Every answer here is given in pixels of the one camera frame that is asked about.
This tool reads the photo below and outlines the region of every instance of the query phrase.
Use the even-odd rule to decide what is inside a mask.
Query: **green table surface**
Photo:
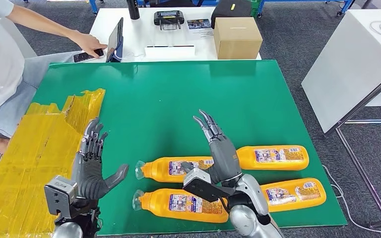
[[[126,179],[100,200],[100,235],[233,230],[230,222],[202,223],[134,211],[137,189],[181,188],[180,183],[137,180],[137,161],[164,156],[209,156],[208,143],[192,116],[210,113],[236,148],[297,144],[310,163],[301,171],[244,171],[259,184],[313,177],[323,184],[324,204],[272,216],[280,227],[336,226],[347,221],[275,60],[81,63],[51,65],[33,99],[62,108],[68,95],[106,89],[101,108],[109,132],[103,176],[129,164]]]

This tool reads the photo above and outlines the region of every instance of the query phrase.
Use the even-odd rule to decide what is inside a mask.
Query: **floor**
[[[21,0],[14,0],[14,2],[81,32],[89,32],[94,21],[89,4],[84,2],[61,3],[45,2],[44,0],[30,0],[28,4]],[[360,6],[364,2],[365,0],[356,0],[356,4]],[[377,8],[377,5],[372,3],[369,8]],[[98,3],[98,6],[126,7],[126,2],[124,0],[106,0],[106,3]],[[381,213],[336,133],[329,138],[324,137],[300,86],[309,68],[341,20],[341,18],[335,17],[337,11],[339,11],[339,7],[336,2],[330,2],[329,4],[323,2],[267,2],[262,18],[257,19],[264,38],[260,55],[263,59],[276,59],[278,61],[322,163],[328,166],[344,190],[353,219],[360,225],[365,226],[370,221],[380,220]],[[21,26],[19,29],[38,55],[79,50],[78,46],[68,39],[38,33]],[[381,108],[362,110],[357,118],[364,117],[381,118]],[[345,125],[342,131],[351,143],[356,155],[362,161],[364,169],[381,196],[381,125]],[[347,214],[342,202],[340,204],[344,213]],[[283,229],[283,233],[288,238],[381,238],[381,234],[362,230],[351,222],[343,227]],[[155,235],[152,237],[225,238],[239,236],[235,232],[219,232]]]

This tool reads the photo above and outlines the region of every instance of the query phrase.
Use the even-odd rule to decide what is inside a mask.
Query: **gray pants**
[[[21,83],[14,95],[0,106],[0,134],[12,137],[22,116],[30,106],[36,90],[45,76],[50,63],[73,62],[79,52],[38,56],[25,59]]]

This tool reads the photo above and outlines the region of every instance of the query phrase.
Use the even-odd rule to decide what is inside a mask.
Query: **smartphone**
[[[103,49],[96,49],[96,50],[94,50],[94,52],[98,56],[103,56],[104,55]],[[79,53],[79,54],[76,54],[76,55],[73,56],[73,61],[75,63],[82,62],[84,60],[90,60],[90,59],[94,59],[94,57],[89,55],[89,54],[87,54],[86,52],[82,52],[82,53]]]

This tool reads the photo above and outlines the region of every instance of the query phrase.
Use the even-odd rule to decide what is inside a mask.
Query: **yellow bottle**
[[[316,178],[301,178],[261,185],[269,212],[314,207],[326,201],[322,183]]]
[[[210,203],[182,189],[162,188],[146,193],[137,190],[132,207],[135,211],[148,210],[159,217],[199,222],[224,223],[229,219],[219,200]]]
[[[309,164],[308,152],[300,145],[245,146],[237,155],[244,170],[303,170]]]
[[[306,149],[299,145],[245,146],[237,150],[240,167],[244,170],[302,170],[309,164]],[[183,182],[185,172],[181,162],[207,169],[214,164],[212,157],[162,157],[153,162],[138,161],[137,179],[152,178],[158,182]]]
[[[152,178],[158,182],[183,182],[185,171],[181,162],[191,162],[194,167],[207,169],[214,164],[212,157],[162,157],[153,162],[138,161],[135,166],[137,179]]]
[[[316,178],[301,178],[261,185],[269,212],[290,211],[319,206],[326,201],[326,193]],[[144,209],[159,217],[223,223],[228,213],[220,201],[209,203],[181,189],[162,188],[144,193],[137,190],[132,200],[135,211]]]

